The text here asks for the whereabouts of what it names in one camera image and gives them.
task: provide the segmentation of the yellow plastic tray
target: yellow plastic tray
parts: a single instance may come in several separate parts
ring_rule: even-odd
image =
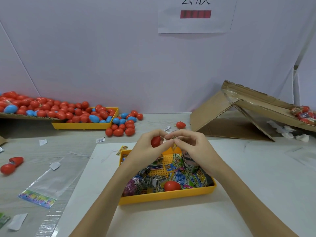
[[[119,115],[119,108],[118,107],[107,107],[107,109],[113,109],[115,111],[115,114],[113,118],[117,117]],[[106,130],[107,128],[110,128],[112,126],[112,120],[110,123],[65,123],[65,122],[52,122],[52,125],[55,129],[97,129],[97,130]]]
[[[130,152],[131,152],[131,150],[121,151],[119,166],[123,160],[123,155],[128,155]],[[181,153],[180,148],[177,147],[174,150],[174,152],[172,151],[171,148],[169,148],[168,150],[163,152],[163,161],[162,161],[163,162],[163,169],[151,170],[149,173],[149,176],[154,176],[154,175],[166,175],[166,176],[168,176],[168,173],[171,171],[167,171],[165,168],[165,165],[172,163],[173,153],[180,154]],[[187,196],[194,196],[194,195],[210,194],[214,191],[214,189],[216,187],[216,182],[213,179],[213,177],[212,177],[212,180],[214,181],[214,186],[121,197],[118,205],[141,203],[141,202],[148,202],[148,201],[155,201],[155,200],[173,199],[173,198],[180,198],[180,197],[187,197]]]

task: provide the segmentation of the forearm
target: forearm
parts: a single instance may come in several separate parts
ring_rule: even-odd
[[[128,166],[122,164],[70,236],[105,236],[123,190],[132,176]]]
[[[254,237],[297,236],[255,196],[226,163],[215,178],[227,192]]]

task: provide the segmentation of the hand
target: hand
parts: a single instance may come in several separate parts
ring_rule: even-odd
[[[225,164],[216,153],[205,135],[199,132],[179,130],[165,135],[165,139],[174,139],[176,145],[183,151],[188,152],[191,158],[198,163],[204,171],[216,178],[219,169]]]
[[[151,140],[155,136],[159,135],[160,146],[153,148],[151,146]],[[132,168],[132,171],[135,173],[141,171],[143,168],[153,163],[162,152],[168,150],[168,148],[172,146],[174,143],[173,139],[163,143],[163,137],[166,135],[166,132],[159,129],[142,134],[133,150],[128,155],[128,158],[126,158],[123,163],[129,165],[129,167]]]

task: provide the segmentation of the chinese characters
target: chinese characters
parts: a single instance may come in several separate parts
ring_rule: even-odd
[[[194,2],[194,0],[182,0],[183,3],[182,4],[193,4],[192,1]],[[195,5],[199,4],[202,5],[204,3],[207,3],[208,5],[210,5],[210,3],[208,2],[208,0],[196,0]]]

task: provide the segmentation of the cardboard ramp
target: cardboard ramp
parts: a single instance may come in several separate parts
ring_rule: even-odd
[[[244,117],[220,117],[232,107]],[[294,107],[267,94],[225,80],[219,92],[192,112],[190,124],[192,131],[202,132],[206,136],[274,141],[247,113],[246,110],[249,110],[290,126],[316,131],[316,126],[306,124],[290,114]]]

